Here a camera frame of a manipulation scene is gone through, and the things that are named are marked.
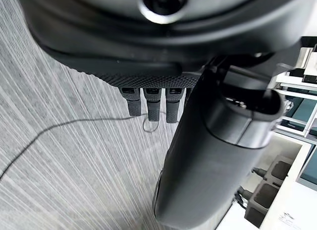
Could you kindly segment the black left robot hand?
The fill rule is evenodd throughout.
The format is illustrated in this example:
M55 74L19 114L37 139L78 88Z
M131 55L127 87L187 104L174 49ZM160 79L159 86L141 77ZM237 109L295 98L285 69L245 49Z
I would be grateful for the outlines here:
M131 116L147 101L177 123L153 199L187 230L234 195L284 113L268 87L293 68L315 0L18 0L39 47L119 88Z

